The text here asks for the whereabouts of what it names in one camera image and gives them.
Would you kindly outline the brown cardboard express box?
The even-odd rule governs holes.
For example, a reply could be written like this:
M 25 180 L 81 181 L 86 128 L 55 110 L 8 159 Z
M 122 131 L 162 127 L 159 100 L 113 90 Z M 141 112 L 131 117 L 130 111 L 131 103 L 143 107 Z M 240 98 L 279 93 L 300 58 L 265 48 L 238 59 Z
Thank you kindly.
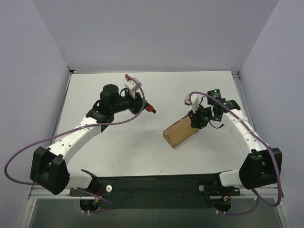
M 198 128 L 191 127 L 191 119 L 186 115 L 165 129 L 162 135 L 167 143 L 175 148 L 198 131 Z

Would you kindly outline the red black utility knife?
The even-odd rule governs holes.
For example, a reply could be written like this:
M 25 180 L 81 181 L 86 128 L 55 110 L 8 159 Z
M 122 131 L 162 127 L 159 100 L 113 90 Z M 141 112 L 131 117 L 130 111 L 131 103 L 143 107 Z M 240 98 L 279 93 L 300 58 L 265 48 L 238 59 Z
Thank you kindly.
M 156 110 L 155 110 L 154 107 L 153 107 L 151 104 L 149 104 L 148 102 L 145 102 L 144 108 L 145 108 L 145 110 L 146 110 L 147 112 L 152 112 L 152 113 L 156 114 Z

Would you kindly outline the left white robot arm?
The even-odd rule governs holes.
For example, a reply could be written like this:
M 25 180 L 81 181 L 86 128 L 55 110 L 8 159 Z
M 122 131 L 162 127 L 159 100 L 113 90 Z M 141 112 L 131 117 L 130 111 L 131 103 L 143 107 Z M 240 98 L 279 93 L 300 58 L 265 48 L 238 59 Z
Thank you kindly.
M 116 113 L 129 110 L 137 115 L 142 108 L 148 112 L 156 112 L 137 92 L 137 87 L 126 85 L 123 92 L 124 95 L 120 95 L 116 85 L 105 85 L 99 100 L 78 127 L 47 148 L 38 147 L 33 154 L 30 179 L 54 195 L 66 188 L 80 188 L 89 196 L 95 194 L 97 183 L 92 174 L 80 177 L 68 171 L 67 165 L 72 157 L 87 142 L 102 133 L 114 121 Z

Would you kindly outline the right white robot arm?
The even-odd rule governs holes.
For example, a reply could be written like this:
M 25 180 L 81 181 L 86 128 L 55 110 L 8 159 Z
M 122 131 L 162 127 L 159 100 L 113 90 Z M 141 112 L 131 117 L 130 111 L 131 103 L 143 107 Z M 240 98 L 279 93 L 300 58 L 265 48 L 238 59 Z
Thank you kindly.
M 191 92 L 184 99 L 184 103 L 191 106 L 188 112 L 191 127 L 202 129 L 210 121 L 218 120 L 233 135 L 245 157 L 240 168 L 219 174 L 220 184 L 248 190 L 279 184 L 282 152 L 278 148 L 271 148 L 258 136 L 239 104 L 235 100 L 226 100 L 220 90 L 214 89 L 201 94 L 207 98 L 208 104 L 203 107 L 199 95 L 199 92 Z

